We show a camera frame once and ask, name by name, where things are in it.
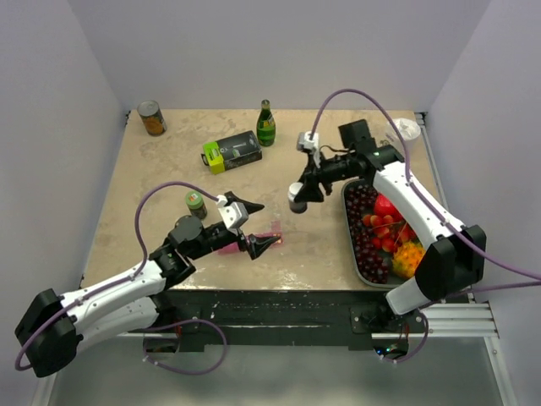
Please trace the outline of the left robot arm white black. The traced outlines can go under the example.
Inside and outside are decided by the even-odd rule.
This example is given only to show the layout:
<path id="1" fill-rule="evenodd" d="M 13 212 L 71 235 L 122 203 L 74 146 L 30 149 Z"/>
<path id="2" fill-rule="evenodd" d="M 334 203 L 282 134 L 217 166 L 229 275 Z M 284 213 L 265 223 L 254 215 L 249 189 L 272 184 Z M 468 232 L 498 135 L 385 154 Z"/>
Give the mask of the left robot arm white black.
<path id="1" fill-rule="evenodd" d="M 80 350 L 120 333 L 137 329 L 169 330 L 172 307 L 160 302 L 166 292 L 195 272 L 194 261 L 233 244 L 255 260 L 279 241 L 276 234 L 246 235 L 241 227 L 263 205 L 234 193 L 214 197 L 221 220 L 205 226 L 194 215 L 180 217 L 153 252 L 142 250 L 142 261 L 88 288 L 64 294 L 39 292 L 14 334 L 20 344 L 14 367 L 38 377 L 67 366 Z"/>

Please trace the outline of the pink weekly pill organizer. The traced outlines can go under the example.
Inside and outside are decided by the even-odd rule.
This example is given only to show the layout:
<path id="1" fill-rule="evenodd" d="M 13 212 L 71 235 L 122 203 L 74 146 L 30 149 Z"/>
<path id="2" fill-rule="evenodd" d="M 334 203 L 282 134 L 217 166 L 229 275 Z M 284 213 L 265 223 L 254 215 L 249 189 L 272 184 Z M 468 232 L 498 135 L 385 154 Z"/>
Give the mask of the pink weekly pill organizer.
<path id="1" fill-rule="evenodd" d="M 274 220 L 270 222 L 270 229 L 265 231 L 264 233 L 257 233 L 256 236 L 258 237 L 264 237 L 264 236 L 270 236 L 274 233 L 280 233 L 282 237 L 282 230 L 281 230 L 281 222 L 279 220 Z M 282 237 L 282 244 L 273 244 L 270 248 L 271 249 L 278 249 L 283 246 L 284 240 Z M 219 249 L 216 253 L 218 255 L 231 255 L 236 254 L 240 251 L 238 248 L 238 245 L 236 243 L 229 244 L 224 248 Z"/>

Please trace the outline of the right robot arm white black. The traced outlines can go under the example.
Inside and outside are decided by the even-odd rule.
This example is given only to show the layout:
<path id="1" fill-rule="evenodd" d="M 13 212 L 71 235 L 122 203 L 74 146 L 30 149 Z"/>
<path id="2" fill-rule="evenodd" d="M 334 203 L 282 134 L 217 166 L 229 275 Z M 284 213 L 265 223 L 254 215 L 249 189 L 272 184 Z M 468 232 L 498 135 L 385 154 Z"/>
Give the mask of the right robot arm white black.
<path id="1" fill-rule="evenodd" d="M 332 158 L 323 157 L 317 134 L 299 134 L 297 149 L 307 155 L 308 162 L 299 180 L 289 187 L 289 205 L 294 212 L 304 212 L 308 203 L 323 201 L 333 183 L 361 178 L 402 214 L 425 254 L 414 276 L 389 291 L 387 305 L 376 312 L 379 327 L 396 332 L 406 323 L 408 312 L 483 278 L 480 252 L 486 246 L 486 234 L 479 226 L 465 226 L 416 184 L 402 155 L 391 145 L 378 146 L 366 121 L 344 124 L 339 132 L 345 152 Z"/>

